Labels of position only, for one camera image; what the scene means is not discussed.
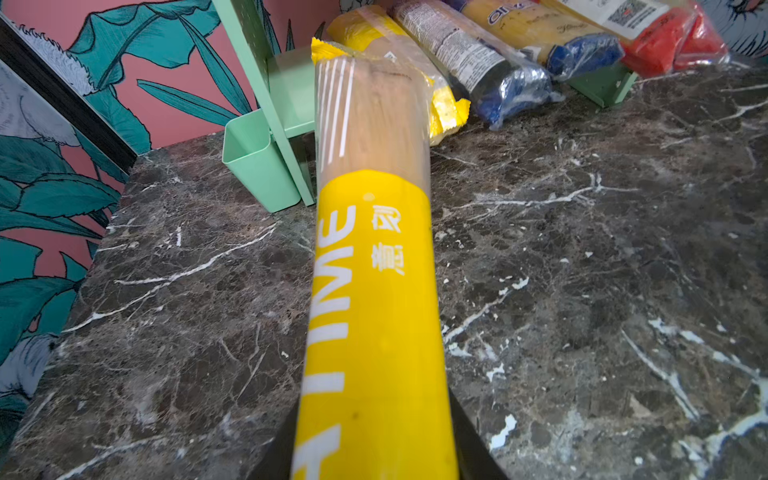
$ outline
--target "black edge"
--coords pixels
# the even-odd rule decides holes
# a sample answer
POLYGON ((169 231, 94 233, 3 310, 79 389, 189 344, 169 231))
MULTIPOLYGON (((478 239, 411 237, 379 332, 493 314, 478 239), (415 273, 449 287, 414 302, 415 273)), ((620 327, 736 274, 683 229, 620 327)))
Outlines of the black edge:
MULTIPOLYGON (((488 453, 485 444, 451 389, 448 389, 448 395, 451 403, 453 436, 456 443, 461 480, 508 480, 491 454, 488 453)), ((270 446, 266 448, 262 461, 251 471, 247 480, 289 479, 298 416, 299 400, 296 400, 283 420, 280 430, 275 434, 270 446)))

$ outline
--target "nutrition label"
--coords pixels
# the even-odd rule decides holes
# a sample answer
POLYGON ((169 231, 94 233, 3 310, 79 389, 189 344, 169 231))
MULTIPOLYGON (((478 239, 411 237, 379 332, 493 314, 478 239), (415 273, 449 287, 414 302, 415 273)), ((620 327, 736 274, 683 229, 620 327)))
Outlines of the nutrition label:
POLYGON ((635 39, 669 7, 654 0, 558 0, 617 35, 635 39))
POLYGON ((407 5, 397 10, 396 17, 470 92, 491 68, 505 61, 429 4, 407 5))

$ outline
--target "dark marble countertop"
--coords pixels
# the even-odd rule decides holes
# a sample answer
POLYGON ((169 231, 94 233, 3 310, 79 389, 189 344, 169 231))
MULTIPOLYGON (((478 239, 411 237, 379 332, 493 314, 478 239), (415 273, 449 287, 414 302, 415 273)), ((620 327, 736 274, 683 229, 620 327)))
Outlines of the dark marble countertop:
MULTIPOLYGON (((768 472, 767 81, 571 92, 432 149, 449 382, 510 478, 768 472)), ((5 478, 246 478, 274 436, 315 210, 267 214, 221 140, 137 163, 5 478)))

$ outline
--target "plastic wrap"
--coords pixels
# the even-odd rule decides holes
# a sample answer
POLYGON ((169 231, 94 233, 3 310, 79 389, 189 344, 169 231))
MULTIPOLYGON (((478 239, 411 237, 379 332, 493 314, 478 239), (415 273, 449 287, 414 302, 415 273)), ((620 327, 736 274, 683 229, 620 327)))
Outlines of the plastic wrap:
POLYGON ((421 72, 313 40, 317 230, 291 478, 458 480, 421 72))
POLYGON ((730 60, 728 45, 717 33, 717 28, 698 2, 694 0, 661 1, 670 6, 688 5, 696 15, 694 26, 674 59, 675 70, 685 70, 698 65, 716 65, 730 60))
POLYGON ((413 39, 378 5, 358 8, 336 17, 328 35, 341 45, 378 57, 410 63, 429 80, 432 106, 429 112, 429 139, 437 145, 444 136, 467 123, 469 100, 454 99, 451 87, 413 39))
POLYGON ((727 49, 693 0, 540 0, 618 35, 623 62, 641 77, 720 63, 727 49))
POLYGON ((619 39, 591 23, 530 0, 444 0, 557 81, 613 65, 624 56, 619 39))
POLYGON ((389 14, 466 91, 473 111, 491 128, 561 98, 542 66, 439 0, 402 0, 389 14))

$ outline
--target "barcode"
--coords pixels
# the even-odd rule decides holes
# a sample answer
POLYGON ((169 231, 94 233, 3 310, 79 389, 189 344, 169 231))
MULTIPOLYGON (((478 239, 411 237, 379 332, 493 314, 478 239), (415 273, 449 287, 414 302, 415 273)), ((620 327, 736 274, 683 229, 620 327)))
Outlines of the barcode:
POLYGON ((656 7, 642 0, 627 0, 611 14, 608 21, 633 29, 656 10, 656 7))

